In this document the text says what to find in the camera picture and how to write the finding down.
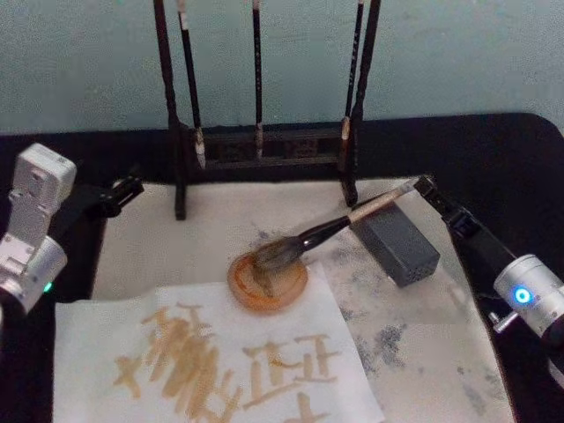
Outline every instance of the wall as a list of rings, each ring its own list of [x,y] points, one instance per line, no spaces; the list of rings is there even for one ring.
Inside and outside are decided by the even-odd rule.
[[[250,3],[188,0],[204,126],[254,121]],[[265,122],[342,118],[355,11],[355,0],[263,0]],[[0,39],[0,132],[166,125],[150,0],[4,0]],[[564,128],[563,41],[558,0],[382,0],[366,117],[531,111]]]

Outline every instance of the calligraphy brush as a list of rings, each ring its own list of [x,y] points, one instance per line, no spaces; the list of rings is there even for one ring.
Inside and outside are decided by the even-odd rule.
[[[202,132],[202,120],[200,118],[200,104],[197,99],[196,74],[194,72],[194,58],[192,56],[192,45],[188,30],[188,16],[186,14],[186,0],[178,0],[178,19],[182,32],[182,46],[184,47],[184,60],[188,73],[188,87],[190,91],[190,103],[192,104],[192,117],[194,118],[195,142],[197,161],[202,169],[205,169],[205,144]]]
[[[356,11],[356,24],[354,26],[354,37],[352,39],[351,70],[349,72],[349,89],[346,95],[345,118],[341,131],[341,150],[338,160],[338,171],[345,171],[346,151],[351,132],[351,108],[353,107],[354,81],[356,79],[356,68],[359,58],[360,31],[362,30],[362,14],[364,12],[364,0],[359,0]]]
[[[303,253],[310,251],[341,229],[357,222],[366,216],[381,210],[391,204],[403,194],[414,190],[415,183],[419,178],[411,179],[400,186],[381,194],[380,196],[364,203],[348,215],[331,220],[319,226],[313,227],[297,236],[282,238],[267,244],[253,254],[255,270],[258,273],[279,272],[295,263]]]
[[[255,102],[256,157],[263,157],[263,66],[261,62],[261,0],[253,0],[253,33],[255,35]]]

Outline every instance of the table surface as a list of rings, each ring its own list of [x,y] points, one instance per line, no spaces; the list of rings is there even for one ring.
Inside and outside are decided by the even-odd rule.
[[[360,200],[399,182],[359,182]],[[183,222],[173,203],[173,187],[145,185],[108,222],[94,299],[225,281],[239,254],[347,213],[338,182],[189,187]],[[323,264],[386,421],[514,421],[445,226],[417,193],[397,204],[441,253],[432,277],[399,289],[349,229],[304,257]]]

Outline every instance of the gray block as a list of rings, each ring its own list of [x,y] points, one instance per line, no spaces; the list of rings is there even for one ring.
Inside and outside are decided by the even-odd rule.
[[[351,226],[399,287],[434,273],[440,254],[395,204]]]

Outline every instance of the white tissue paper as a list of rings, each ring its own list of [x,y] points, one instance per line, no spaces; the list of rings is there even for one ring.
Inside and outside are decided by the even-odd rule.
[[[55,423],[384,420],[323,268],[258,315],[226,283],[57,304]]]

